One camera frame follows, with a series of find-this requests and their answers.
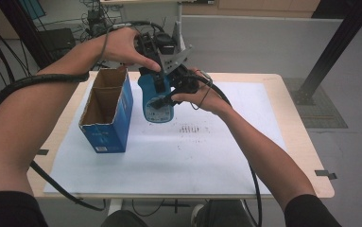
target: hand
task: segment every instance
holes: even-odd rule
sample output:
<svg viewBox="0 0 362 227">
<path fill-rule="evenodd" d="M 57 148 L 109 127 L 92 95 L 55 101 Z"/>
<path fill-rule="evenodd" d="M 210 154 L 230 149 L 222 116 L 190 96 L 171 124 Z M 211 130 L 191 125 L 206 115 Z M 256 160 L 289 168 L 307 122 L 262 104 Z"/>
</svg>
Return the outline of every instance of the hand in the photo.
<svg viewBox="0 0 362 227">
<path fill-rule="evenodd" d="M 203 77 L 200 71 L 192 68 L 196 75 Z M 220 114 L 232 108 L 226 103 L 217 92 L 215 92 L 209 85 L 199 82 L 199 89 L 195 94 L 175 94 L 171 98 L 174 101 L 188 101 L 201 109 L 212 112 L 213 114 Z"/>
<path fill-rule="evenodd" d="M 108 40 L 103 52 L 102 59 L 109 61 L 122 62 L 126 66 L 134 63 L 140 64 L 148 69 L 159 72 L 160 65 L 139 54 L 134 48 L 134 39 L 139 32 L 129 27 L 124 27 L 108 34 Z M 107 35 L 95 38 L 95 42 L 103 48 Z"/>
</svg>

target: white sheet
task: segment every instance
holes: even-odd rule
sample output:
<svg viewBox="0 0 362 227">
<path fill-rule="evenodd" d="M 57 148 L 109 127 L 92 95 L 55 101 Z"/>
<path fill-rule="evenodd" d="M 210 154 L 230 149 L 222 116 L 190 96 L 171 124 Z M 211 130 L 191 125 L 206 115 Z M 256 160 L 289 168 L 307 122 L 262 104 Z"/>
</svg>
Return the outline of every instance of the white sheet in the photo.
<svg viewBox="0 0 362 227">
<path fill-rule="evenodd" d="M 88 87 L 57 153 L 51 176 L 71 193 L 115 195 L 246 196 L 255 194 L 246 158 L 215 115 L 175 106 L 164 124 L 145 121 L 142 91 L 131 83 L 134 104 L 125 153 L 97 154 L 78 127 Z M 233 107 L 285 149 L 261 83 L 218 82 Z M 270 194 L 260 182 L 262 194 Z M 57 193 L 47 184 L 44 192 Z"/>
</svg>

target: wrist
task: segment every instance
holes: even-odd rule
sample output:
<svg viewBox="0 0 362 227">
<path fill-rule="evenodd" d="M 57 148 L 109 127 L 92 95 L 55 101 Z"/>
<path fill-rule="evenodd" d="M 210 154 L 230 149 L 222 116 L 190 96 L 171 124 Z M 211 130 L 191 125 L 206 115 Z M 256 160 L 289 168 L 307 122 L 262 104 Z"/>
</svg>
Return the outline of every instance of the wrist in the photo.
<svg viewBox="0 0 362 227">
<path fill-rule="evenodd" d="M 225 120 L 232 112 L 234 112 L 232 106 L 223 101 L 220 105 L 216 106 L 216 110 L 213 111 L 213 114 L 218 115 L 222 120 Z"/>
<path fill-rule="evenodd" d="M 102 54 L 103 54 L 103 48 L 104 48 L 104 40 L 101 41 L 100 39 L 101 37 L 92 39 L 84 44 L 84 48 L 85 48 L 85 54 L 87 54 L 90 58 L 93 59 L 93 62 L 96 61 L 101 61 L 102 59 Z"/>
</svg>

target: cardboard box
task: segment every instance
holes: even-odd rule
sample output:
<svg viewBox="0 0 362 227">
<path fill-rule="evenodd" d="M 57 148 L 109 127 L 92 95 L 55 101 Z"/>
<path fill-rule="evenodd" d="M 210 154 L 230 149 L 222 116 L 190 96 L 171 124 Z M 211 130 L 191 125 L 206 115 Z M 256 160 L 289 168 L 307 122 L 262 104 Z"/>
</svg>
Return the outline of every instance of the cardboard box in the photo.
<svg viewBox="0 0 362 227">
<path fill-rule="evenodd" d="M 125 152 L 132 107 L 128 72 L 100 70 L 79 121 L 95 152 Z"/>
</svg>

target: metal pole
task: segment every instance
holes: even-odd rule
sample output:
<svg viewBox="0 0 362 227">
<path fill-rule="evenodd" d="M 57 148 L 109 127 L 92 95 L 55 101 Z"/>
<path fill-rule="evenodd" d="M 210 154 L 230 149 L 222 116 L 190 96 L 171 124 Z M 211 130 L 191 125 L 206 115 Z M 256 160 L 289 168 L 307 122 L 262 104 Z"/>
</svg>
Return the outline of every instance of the metal pole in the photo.
<svg viewBox="0 0 362 227">
<path fill-rule="evenodd" d="M 314 65 L 301 88 L 292 93 L 296 104 L 313 104 L 312 95 L 316 92 L 322 80 L 327 76 L 360 27 L 362 27 L 362 0 L 357 0 L 331 41 L 325 47 L 325 50 L 322 52 L 319 60 Z"/>
</svg>

